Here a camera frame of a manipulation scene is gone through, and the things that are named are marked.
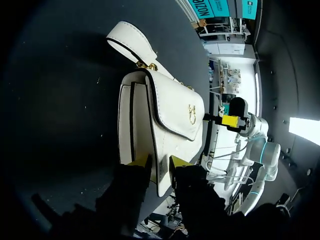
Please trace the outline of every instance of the gold hardware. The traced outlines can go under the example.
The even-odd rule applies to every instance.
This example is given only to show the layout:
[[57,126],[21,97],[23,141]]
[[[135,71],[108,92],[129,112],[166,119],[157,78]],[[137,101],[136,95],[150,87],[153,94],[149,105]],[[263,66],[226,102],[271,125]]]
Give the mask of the gold hardware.
[[[151,70],[154,70],[154,71],[158,71],[158,66],[155,65],[154,63],[151,63],[149,66],[147,66],[146,64],[144,64],[143,62],[141,61],[137,61],[136,62],[136,65],[138,68],[143,68],[143,69],[151,69]],[[188,89],[192,90],[192,91],[195,91],[195,89],[192,87],[192,86],[187,86]]]
[[191,91],[195,91],[195,89],[192,86],[187,86],[188,89],[190,89]]
[[189,104],[189,120],[192,125],[196,123],[196,106],[193,107]]
[[158,71],[158,67],[154,63],[151,63],[149,66],[147,66],[143,62],[137,61],[136,65],[138,66],[138,68],[151,69],[151,70],[154,70],[154,71]]

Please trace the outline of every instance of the gold logo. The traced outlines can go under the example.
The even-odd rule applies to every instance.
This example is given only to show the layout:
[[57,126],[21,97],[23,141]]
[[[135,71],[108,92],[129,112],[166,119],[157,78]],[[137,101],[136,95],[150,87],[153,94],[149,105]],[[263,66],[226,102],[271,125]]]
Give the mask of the gold logo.
[[196,123],[196,106],[191,106],[189,104],[189,120],[190,123],[193,125]]

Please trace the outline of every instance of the desk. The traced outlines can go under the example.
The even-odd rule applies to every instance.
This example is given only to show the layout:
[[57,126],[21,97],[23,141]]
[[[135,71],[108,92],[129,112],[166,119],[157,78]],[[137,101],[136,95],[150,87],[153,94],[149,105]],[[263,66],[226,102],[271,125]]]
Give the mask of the desk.
[[[175,1],[43,2],[16,39],[5,69],[1,142],[5,170],[44,229],[50,225],[31,203],[32,194],[39,193],[59,214],[75,203],[94,209],[112,181],[119,162],[120,84],[135,64],[105,37],[123,20],[147,36],[158,60],[194,87],[208,111],[208,59]],[[167,195],[158,198],[150,183],[140,220]]]

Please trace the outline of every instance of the white handbag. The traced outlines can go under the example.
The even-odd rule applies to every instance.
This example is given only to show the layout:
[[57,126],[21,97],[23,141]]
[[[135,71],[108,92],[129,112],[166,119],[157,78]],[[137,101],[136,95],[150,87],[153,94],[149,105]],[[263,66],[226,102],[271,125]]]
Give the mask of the white handbag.
[[162,197],[171,186],[169,157],[190,162],[202,146],[203,99],[176,80],[158,61],[146,36],[121,21],[107,42],[139,68],[121,83],[118,145],[122,164],[152,154],[151,179]]

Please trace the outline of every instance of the handbag flap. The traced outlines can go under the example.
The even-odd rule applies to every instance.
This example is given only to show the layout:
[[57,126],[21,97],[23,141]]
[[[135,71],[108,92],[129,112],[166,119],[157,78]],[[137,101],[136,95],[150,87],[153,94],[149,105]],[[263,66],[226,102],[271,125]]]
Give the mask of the handbag flap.
[[205,115],[203,99],[159,72],[148,72],[146,82],[150,83],[157,122],[170,132],[194,141]]

